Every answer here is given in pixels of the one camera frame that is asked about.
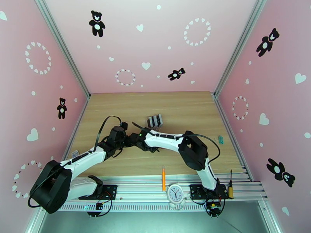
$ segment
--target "black mounting plate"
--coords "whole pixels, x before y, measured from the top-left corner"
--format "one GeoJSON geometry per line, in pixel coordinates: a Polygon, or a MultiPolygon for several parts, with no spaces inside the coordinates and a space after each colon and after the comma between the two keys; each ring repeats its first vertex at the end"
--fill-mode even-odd
{"type": "Polygon", "coordinates": [[[229,198],[226,185],[224,184],[217,184],[214,191],[204,188],[201,184],[191,184],[190,194],[193,200],[219,199],[219,196],[222,199],[229,198]]]}
{"type": "Polygon", "coordinates": [[[92,196],[81,196],[79,197],[80,200],[109,200],[110,196],[105,192],[107,191],[108,193],[111,194],[111,200],[115,200],[115,195],[117,193],[117,185],[115,184],[110,184],[110,185],[103,185],[103,195],[101,198],[94,199],[92,196]]]}

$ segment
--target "clock face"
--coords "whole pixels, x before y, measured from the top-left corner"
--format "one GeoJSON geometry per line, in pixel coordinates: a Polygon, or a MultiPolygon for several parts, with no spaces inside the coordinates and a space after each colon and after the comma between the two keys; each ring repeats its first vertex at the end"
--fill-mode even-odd
{"type": "Polygon", "coordinates": [[[168,190],[168,196],[173,202],[180,202],[183,199],[183,191],[180,186],[173,185],[168,190]]]}

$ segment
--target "pink backdrop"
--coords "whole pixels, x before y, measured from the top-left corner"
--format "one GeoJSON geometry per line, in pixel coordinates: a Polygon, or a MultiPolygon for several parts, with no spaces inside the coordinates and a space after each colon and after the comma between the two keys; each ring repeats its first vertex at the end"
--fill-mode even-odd
{"type": "Polygon", "coordinates": [[[46,2],[88,89],[103,93],[214,91],[256,0],[46,2]],[[103,37],[92,34],[92,10],[103,37]]]}
{"type": "Polygon", "coordinates": [[[0,32],[0,226],[20,233],[33,212],[29,191],[41,168],[64,155],[86,96],[34,0],[0,0],[0,32]]]}
{"type": "Polygon", "coordinates": [[[288,233],[311,231],[310,5],[311,0],[268,0],[220,95],[250,170],[288,233]],[[259,57],[256,49],[273,28],[280,36],[259,57]],[[267,169],[269,158],[295,176],[292,188],[267,169]]]}

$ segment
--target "black teddy bear sticker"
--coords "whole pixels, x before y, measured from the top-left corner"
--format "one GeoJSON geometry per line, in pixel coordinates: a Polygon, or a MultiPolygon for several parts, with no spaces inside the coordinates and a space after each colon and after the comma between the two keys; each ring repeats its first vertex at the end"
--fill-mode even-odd
{"type": "Polygon", "coordinates": [[[185,70],[181,68],[179,71],[173,70],[173,73],[168,75],[169,80],[179,79],[182,74],[185,74],[185,70]]]}
{"type": "Polygon", "coordinates": [[[293,187],[293,183],[296,180],[294,175],[289,174],[288,172],[285,172],[285,167],[283,163],[279,162],[277,164],[273,159],[268,159],[269,163],[267,164],[267,168],[270,172],[274,174],[275,179],[278,181],[284,180],[289,187],[293,187]]]}
{"type": "Polygon", "coordinates": [[[276,28],[274,28],[269,36],[263,37],[262,43],[257,47],[256,50],[257,53],[260,51],[258,56],[261,57],[265,54],[267,50],[270,52],[270,50],[272,49],[273,41],[275,41],[279,36],[280,35],[278,31],[276,30],[276,28]]]}
{"type": "Polygon", "coordinates": [[[91,11],[93,20],[90,20],[89,25],[93,26],[93,35],[96,36],[98,33],[99,37],[103,37],[103,29],[105,29],[105,24],[101,21],[101,13],[100,12],[95,12],[91,11]]]}
{"type": "Polygon", "coordinates": [[[67,111],[67,107],[65,105],[66,99],[59,98],[59,105],[57,107],[58,110],[58,118],[65,119],[65,112],[67,111]]]}

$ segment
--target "metal floor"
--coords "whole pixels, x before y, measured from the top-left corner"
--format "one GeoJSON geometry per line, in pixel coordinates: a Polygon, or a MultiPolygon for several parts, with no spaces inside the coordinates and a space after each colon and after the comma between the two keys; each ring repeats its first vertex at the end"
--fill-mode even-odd
{"type": "Polygon", "coordinates": [[[48,214],[40,233],[265,233],[257,201],[228,202],[219,218],[205,212],[111,212],[89,218],[86,212],[48,214]]]}

